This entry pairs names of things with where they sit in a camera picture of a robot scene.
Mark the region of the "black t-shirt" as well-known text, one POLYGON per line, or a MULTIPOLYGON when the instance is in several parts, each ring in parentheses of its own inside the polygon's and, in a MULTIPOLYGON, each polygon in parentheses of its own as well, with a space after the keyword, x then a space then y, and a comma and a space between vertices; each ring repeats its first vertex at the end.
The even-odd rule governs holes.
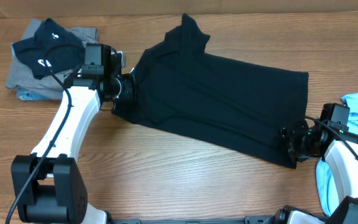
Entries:
POLYGON ((208 40, 183 15, 144 51, 133 71, 137 98, 118 103, 114 114, 295 168, 280 131, 305 117, 308 73, 207 54, 208 40))

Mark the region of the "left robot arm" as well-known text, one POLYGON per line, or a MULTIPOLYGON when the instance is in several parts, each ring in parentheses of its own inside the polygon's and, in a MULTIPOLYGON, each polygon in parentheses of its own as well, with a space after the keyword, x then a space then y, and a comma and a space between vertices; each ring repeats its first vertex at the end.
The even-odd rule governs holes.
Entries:
POLYGON ((58 84, 60 107, 42 140, 29 155, 17 155, 11 164, 14 212, 24 223, 112 223, 109 212, 88 201, 77 160, 85 134, 104 102, 128 105, 137 99, 132 73, 122 73, 124 53, 109 45, 81 48, 85 61, 58 84))

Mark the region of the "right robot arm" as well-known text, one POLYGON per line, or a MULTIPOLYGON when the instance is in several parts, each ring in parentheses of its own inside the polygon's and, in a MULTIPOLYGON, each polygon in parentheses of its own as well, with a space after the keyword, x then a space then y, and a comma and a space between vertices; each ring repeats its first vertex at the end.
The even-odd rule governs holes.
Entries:
POLYGON ((319 218, 286 205, 266 223, 358 223, 358 135, 349 132, 349 113, 347 106, 328 103, 314 126, 299 121, 280 131, 293 162, 320 157, 330 167, 339 199, 333 214, 319 218))

